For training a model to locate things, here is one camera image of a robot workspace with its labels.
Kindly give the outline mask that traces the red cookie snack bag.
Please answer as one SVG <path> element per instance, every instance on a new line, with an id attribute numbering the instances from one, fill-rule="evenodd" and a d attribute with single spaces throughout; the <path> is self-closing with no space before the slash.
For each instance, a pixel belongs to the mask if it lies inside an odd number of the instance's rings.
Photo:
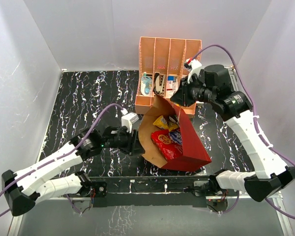
<path id="1" fill-rule="evenodd" d="M 177 159 L 183 155 L 179 139 L 172 138 L 169 130 L 155 131 L 150 137 L 167 161 Z"/>

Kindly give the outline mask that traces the red paper bag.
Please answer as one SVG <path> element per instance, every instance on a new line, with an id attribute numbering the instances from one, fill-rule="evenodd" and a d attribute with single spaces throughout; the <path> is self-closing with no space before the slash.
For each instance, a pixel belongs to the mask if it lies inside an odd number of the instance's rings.
<path id="1" fill-rule="evenodd" d="M 211 163 L 183 108 L 158 95 L 143 116 L 139 140 L 143 158 L 161 169 L 194 172 Z"/>

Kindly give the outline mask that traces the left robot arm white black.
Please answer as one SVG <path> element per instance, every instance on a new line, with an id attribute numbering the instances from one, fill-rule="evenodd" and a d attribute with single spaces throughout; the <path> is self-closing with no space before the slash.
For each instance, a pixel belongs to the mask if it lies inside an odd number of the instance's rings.
<path id="1" fill-rule="evenodd" d="M 108 126 L 103 132 L 86 129 L 36 164 L 17 172 L 7 170 L 1 175 L 3 194 L 12 215 L 23 215 L 53 197 L 99 193 L 84 171 L 61 178 L 56 175 L 99 155 L 105 148 L 117 148 L 130 156 L 145 153 L 136 129 L 129 131 L 126 126 Z"/>

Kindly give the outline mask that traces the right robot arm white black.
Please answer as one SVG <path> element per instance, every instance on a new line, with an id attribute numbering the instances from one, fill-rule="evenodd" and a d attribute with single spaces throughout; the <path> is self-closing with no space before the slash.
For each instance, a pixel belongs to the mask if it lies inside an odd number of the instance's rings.
<path id="1" fill-rule="evenodd" d="M 215 195 L 226 189 L 242 191 L 261 202 L 293 182 L 295 167 L 289 167 L 261 140 L 253 105 L 243 92 L 233 90 L 228 69 L 220 64 L 202 68 L 196 60 L 184 66 L 189 74 L 170 100 L 184 107 L 197 101 L 209 103 L 236 134 L 254 167 L 252 172 L 219 171 L 210 176 L 210 191 Z"/>

